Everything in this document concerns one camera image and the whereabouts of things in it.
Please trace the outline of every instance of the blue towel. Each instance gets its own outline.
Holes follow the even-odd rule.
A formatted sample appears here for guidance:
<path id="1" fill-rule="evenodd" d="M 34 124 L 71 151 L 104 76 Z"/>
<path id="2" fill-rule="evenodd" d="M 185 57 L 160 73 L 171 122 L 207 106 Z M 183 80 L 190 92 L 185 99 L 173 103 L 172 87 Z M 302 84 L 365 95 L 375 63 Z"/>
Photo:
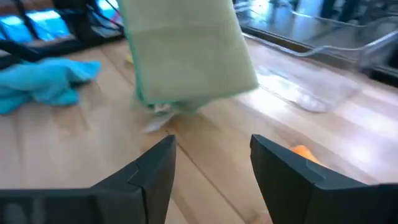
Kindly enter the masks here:
<path id="1" fill-rule="evenodd" d="M 11 113 L 32 99 L 47 105 L 74 105 L 79 94 L 71 84 L 94 79 L 100 68 L 100 62 L 51 58 L 2 70 L 0 114 Z"/>

